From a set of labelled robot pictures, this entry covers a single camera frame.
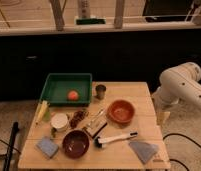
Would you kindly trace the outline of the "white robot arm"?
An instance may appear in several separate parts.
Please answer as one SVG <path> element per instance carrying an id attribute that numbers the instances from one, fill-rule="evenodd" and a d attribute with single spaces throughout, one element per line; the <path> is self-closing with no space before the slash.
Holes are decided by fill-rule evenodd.
<path id="1" fill-rule="evenodd" d="M 164 70 L 160 76 L 160 86 L 152 94 L 157 124 L 162 126 L 170 116 L 168 108 L 179 100 L 191 103 L 201 111 L 201 67 L 194 62 L 186 62 Z"/>

